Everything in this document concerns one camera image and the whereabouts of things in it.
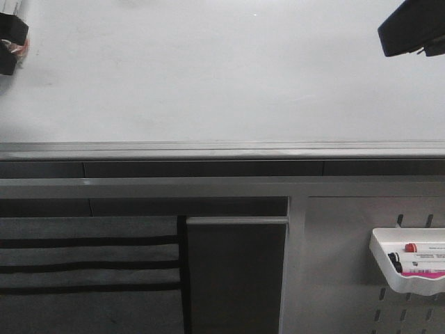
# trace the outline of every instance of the red marker cap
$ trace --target red marker cap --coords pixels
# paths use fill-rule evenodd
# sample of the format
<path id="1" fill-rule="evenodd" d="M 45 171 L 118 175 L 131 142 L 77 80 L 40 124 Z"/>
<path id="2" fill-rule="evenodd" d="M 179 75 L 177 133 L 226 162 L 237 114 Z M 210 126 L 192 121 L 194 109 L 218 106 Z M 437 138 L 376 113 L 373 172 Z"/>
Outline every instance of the red marker cap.
<path id="1" fill-rule="evenodd" d="M 405 245 L 405 252 L 407 253 L 417 253 L 417 246 L 416 244 L 406 244 Z"/>

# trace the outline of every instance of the black stripe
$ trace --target black stripe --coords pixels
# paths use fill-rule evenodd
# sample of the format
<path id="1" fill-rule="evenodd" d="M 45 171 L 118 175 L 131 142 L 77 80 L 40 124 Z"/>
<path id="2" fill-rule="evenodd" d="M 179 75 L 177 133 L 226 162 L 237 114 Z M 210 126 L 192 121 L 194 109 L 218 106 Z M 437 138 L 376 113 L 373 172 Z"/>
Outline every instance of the black stripe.
<path id="1" fill-rule="evenodd" d="M 181 297 L 182 297 L 182 312 L 184 315 L 184 334 L 191 334 L 192 313 L 191 313 L 190 268 L 188 265 L 187 217 L 178 216 L 177 229 L 179 237 L 179 262 L 181 264 L 179 275 L 181 276 Z"/>
<path id="2" fill-rule="evenodd" d="M 181 283 L 84 285 L 75 287 L 11 287 L 0 288 L 0 295 L 79 294 L 84 292 L 138 292 L 179 290 Z"/>
<path id="3" fill-rule="evenodd" d="M 177 244 L 176 235 L 141 238 L 2 239 L 0 248 L 64 248 L 99 246 L 156 246 Z"/>
<path id="4" fill-rule="evenodd" d="M 55 273 L 84 269 L 147 270 L 179 268 L 179 261 L 139 261 L 139 262 L 72 262 L 43 264 L 36 266 L 0 266 L 0 273 Z"/>

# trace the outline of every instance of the white marker holder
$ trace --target white marker holder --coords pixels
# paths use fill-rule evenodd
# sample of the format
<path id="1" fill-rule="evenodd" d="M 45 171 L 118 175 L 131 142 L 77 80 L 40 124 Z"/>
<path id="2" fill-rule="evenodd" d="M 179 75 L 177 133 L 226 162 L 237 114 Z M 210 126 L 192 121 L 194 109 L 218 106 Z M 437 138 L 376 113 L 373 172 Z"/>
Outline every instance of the white marker holder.
<path id="1" fill-rule="evenodd" d="M 369 248 L 389 286 L 401 294 L 413 293 L 432 296 L 445 292 L 445 276 L 426 278 L 402 276 L 388 257 L 390 253 L 404 253 L 408 243 L 445 243 L 445 228 L 375 228 Z"/>

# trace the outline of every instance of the gray fabric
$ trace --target gray fabric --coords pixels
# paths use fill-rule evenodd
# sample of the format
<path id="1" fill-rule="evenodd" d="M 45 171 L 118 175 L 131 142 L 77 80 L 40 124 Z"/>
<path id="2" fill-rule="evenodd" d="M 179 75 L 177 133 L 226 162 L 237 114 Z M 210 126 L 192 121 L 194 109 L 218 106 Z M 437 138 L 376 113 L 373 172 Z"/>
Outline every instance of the gray fabric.
<path id="1" fill-rule="evenodd" d="M 176 235 L 176 217 L 3 218 L 1 239 Z M 178 245 L 0 249 L 0 265 L 178 260 Z M 0 287 L 178 283 L 178 269 L 0 274 Z M 181 292 L 0 296 L 0 333 L 184 334 Z"/>

